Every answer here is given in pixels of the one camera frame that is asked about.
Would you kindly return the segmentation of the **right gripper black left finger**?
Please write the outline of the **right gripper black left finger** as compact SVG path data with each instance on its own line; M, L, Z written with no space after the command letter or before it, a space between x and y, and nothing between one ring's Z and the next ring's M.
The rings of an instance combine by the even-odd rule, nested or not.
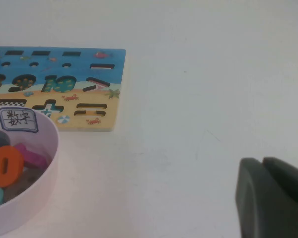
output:
M243 238L298 238L298 204L262 161L241 159L235 202Z

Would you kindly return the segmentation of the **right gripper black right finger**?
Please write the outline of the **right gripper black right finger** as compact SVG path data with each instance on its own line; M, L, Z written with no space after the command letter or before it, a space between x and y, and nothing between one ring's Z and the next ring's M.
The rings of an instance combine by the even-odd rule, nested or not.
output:
M298 204L298 168L275 157L264 157L262 164L282 190Z

